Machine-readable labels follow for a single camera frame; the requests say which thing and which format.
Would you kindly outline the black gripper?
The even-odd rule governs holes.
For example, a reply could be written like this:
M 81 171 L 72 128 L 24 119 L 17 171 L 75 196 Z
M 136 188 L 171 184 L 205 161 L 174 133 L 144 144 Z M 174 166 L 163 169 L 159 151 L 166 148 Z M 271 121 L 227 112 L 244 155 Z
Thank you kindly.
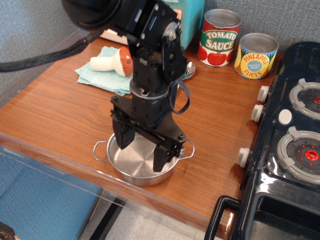
M 113 96 L 111 102 L 112 126 L 116 143 L 121 150 L 128 147 L 138 133 L 155 144 L 153 171 L 161 172 L 172 158 L 179 157 L 187 137 L 176 124 L 173 114 L 180 115 L 188 108 L 175 110 L 178 88 L 185 90 L 181 82 L 164 87 L 164 92 L 153 95 L 143 88 L 134 88 L 132 98 Z

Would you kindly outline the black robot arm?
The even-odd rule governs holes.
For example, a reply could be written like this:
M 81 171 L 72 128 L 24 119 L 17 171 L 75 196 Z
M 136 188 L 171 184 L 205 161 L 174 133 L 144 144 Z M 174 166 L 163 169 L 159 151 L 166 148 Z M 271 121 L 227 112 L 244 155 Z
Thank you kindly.
M 111 98 L 113 131 L 121 149 L 136 133 L 155 143 L 153 170 L 162 171 L 187 139 L 173 119 L 188 64 L 177 14 L 160 0 L 64 0 L 62 5 L 77 27 L 96 33 L 110 29 L 127 38 L 132 97 Z

